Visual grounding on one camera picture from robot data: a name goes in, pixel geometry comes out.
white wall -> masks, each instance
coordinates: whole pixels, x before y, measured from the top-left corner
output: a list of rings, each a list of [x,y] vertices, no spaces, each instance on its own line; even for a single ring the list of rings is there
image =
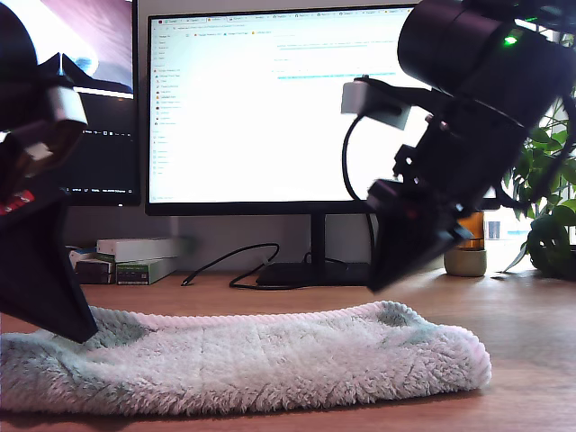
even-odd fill
[[[139,77],[140,118],[146,119],[148,17],[153,14],[188,14],[267,9],[295,9],[343,5],[386,5],[390,2],[365,3],[360,0],[139,0]],[[395,0],[394,4],[413,3]],[[145,155],[146,126],[141,130],[141,151]],[[142,172],[146,173],[143,164]],[[145,185],[142,183],[145,199]],[[367,261],[368,235],[362,215],[329,216],[327,221],[327,255],[347,261]],[[207,261],[253,243],[279,242],[278,259],[302,259],[309,247],[307,216],[220,216],[193,218],[152,218],[139,208],[73,208],[65,232],[68,244],[86,244],[99,238],[129,238],[180,234],[194,237],[199,247],[196,254],[183,262],[183,269],[194,269]],[[222,263],[222,269],[237,270],[257,262],[255,254],[237,256]]]

monitor stand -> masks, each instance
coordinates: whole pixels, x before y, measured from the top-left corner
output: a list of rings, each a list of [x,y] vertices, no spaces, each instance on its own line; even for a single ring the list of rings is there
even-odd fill
[[[326,214],[310,216],[311,262],[268,265],[256,283],[260,286],[366,286],[368,263],[332,263],[326,260]]]

fluffy towel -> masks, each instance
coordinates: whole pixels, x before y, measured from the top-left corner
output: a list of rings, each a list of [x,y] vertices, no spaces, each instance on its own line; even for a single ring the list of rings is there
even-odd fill
[[[471,332],[387,301],[267,316],[93,314],[100,331],[83,345],[44,330],[2,335],[2,410],[316,409],[470,391],[491,378]]]

computer monitor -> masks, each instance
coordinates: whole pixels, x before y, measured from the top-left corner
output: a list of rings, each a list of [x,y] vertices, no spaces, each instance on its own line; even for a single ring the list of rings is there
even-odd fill
[[[49,173],[72,205],[140,204],[135,56],[130,0],[0,0],[22,21],[48,74],[75,84],[88,127]]]
[[[312,259],[324,268],[324,215],[366,212],[341,171],[353,120],[340,111],[343,85],[369,75],[423,86],[401,71],[396,52],[412,8],[149,17],[147,213],[311,214]],[[414,109],[404,131],[359,124],[348,167],[361,198],[374,180],[392,176],[394,155],[418,143],[425,117]],[[296,266],[264,279],[298,283]],[[340,282],[356,284],[367,265],[356,269]],[[342,274],[324,282],[340,284],[335,278]]]

wooden desk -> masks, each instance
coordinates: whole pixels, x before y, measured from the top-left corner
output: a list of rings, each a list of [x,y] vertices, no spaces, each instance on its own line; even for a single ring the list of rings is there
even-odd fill
[[[403,302],[435,323],[472,330],[491,355],[483,391],[328,411],[232,418],[92,418],[3,413],[1,430],[33,431],[562,431],[576,430],[576,284],[518,274],[499,279],[420,274],[376,296],[365,288],[235,291],[206,275],[180,287],[87,286],[94,306],[168,315],[329,311],[376,300]],[[2,331],[33,328],[3,317]]]

